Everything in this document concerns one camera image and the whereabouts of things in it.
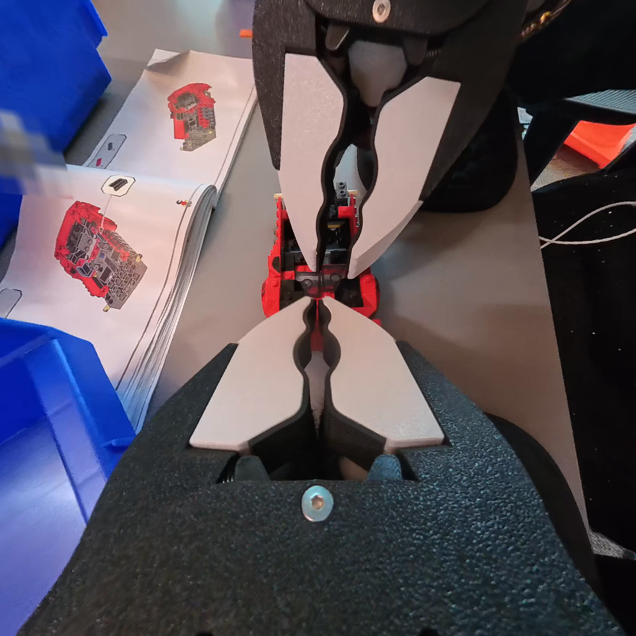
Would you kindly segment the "red toy brick car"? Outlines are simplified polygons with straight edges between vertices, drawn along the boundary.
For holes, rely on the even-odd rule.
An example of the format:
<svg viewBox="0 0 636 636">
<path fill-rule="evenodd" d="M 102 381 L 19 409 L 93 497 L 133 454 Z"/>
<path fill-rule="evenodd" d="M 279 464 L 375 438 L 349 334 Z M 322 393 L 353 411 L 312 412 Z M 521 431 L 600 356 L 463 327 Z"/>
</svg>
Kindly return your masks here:
<svg viewBox="0 0 636 636">
<path fill-rule="evenodd" d="M 267 261 L 268 276 L 261 287 L 261 305 L 266 317 L 303 296 L 315 302 L 331 297 L 380 323 L 375 318 L 380 288 L 370 268 L 354 279 L 346 275 L 348 251 L 360 229 L 356 196 L 357 192 L 349 190 L 345 182 L 337 183 L 334 202 L 328 209 L 323 265 L 313 272 L 301 253 L 282 195 L 274 195 L 275 240 Z"/>
</svg>

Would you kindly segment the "open instruction booklet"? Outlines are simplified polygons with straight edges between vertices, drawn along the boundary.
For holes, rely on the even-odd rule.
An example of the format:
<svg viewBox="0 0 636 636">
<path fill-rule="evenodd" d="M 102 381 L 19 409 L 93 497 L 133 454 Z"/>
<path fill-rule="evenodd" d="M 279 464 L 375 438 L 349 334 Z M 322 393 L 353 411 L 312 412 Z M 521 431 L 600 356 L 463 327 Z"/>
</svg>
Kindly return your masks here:
<svg viewBox="0 0 636 636">
<path fill-rule="evenodd" d="M 136 431 L 255 102 L 250 59 L 157 49 L 84 166 L 22 203 L 1 316 L 90 341 Z"/>
</svg>

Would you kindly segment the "black plastic frame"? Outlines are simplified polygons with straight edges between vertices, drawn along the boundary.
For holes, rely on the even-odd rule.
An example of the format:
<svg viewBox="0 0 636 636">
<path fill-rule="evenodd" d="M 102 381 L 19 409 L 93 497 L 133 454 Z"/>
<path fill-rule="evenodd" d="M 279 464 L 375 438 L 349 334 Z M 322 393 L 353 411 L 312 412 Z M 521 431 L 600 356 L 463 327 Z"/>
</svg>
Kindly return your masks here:
<svg viewBox="0 0 636 636">
<path fill-rule="evenodd" d="M 526 106 L 525 109 L 531 115 L 523 145 L 532 184 L 579 122 L 635 124 L 635 90 L 605 90 Z"/>
</svg>

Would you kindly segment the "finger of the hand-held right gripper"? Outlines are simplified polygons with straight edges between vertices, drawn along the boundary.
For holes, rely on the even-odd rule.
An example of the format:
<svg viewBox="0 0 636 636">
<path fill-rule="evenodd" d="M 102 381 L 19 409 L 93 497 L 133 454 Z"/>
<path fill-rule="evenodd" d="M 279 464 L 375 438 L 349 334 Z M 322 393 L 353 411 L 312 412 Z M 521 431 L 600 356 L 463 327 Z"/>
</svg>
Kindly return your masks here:
<svg viewBox="0 0 636 636">
<path fill-rule="evenodd" d="M 373 135 L 374 181 L 361 204 L 362 227 L 350 252 L 348 277 L 370 267 L 420 207 L 460 83 L 424 77 L 380 105 Z"/>
<path fill-rule="evenodd" d="M 286 53 L 279 182 L 307 266 L 317 270 L 317 220 L 325 201 L 324 162 L 338 137 L 344 97 L 311 55 Z"/>
</svg>

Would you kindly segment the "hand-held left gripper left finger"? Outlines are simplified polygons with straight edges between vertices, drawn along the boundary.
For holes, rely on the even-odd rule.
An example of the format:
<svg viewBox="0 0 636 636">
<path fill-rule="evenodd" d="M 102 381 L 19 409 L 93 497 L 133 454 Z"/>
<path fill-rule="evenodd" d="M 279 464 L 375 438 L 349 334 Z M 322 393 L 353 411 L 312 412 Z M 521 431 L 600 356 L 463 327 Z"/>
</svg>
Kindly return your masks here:
<svg viewBox="0 0 636 636">
<path fill-rule="evenodd" d="M 198 449 L 247 451 L 308 402 L 311 299 L 301 298 L 243 336 L 189 443 Z"/>
</svg>

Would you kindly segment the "blue plastic bin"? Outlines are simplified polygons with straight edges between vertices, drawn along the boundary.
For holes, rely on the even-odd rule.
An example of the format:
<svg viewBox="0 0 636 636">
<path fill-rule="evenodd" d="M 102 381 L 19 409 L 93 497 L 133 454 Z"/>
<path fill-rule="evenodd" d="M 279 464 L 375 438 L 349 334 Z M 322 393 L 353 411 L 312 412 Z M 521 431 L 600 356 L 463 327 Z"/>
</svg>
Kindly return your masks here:
<svg viewBox="0 0 636 636">
<path fill-rule="evenodd" d="M 91 1 L 1 2 L 1 245 L 111 82 Z"/>
<path fill-rule="evenodd" d="M 60 576 L 135 433 L 94 347 L 1 320 L 1 634 Z"/>
</svg>

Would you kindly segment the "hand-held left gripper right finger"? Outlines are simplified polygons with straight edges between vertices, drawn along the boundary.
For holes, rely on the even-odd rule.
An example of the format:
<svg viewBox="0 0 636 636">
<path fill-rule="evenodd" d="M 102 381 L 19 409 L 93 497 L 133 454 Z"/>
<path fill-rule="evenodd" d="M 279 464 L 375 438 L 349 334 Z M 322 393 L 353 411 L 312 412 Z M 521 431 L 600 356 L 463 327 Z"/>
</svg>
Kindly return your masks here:
<svg viewBox="0 0 636 636">
<path fill-rule="evenodd" d="M 394 453 L 438 446 L 444 433 L 397 342 L 333 298 L 321 301 L 329 366 L 322 432 L 336 453 Z"/>
</svg>

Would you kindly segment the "orange plastic object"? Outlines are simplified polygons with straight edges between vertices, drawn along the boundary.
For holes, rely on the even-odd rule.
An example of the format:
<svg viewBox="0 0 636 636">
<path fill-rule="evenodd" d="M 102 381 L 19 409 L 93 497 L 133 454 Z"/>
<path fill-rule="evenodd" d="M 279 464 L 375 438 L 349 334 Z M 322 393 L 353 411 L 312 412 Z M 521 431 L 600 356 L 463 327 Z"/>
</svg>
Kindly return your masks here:
<svg viewBox="0 0 636 636">
<path fill-rule="evenodd" d="M 603 169 L 623 150 L 635 129 L 630 125 L 579 122 L 564 144 Z"/>
</svg>

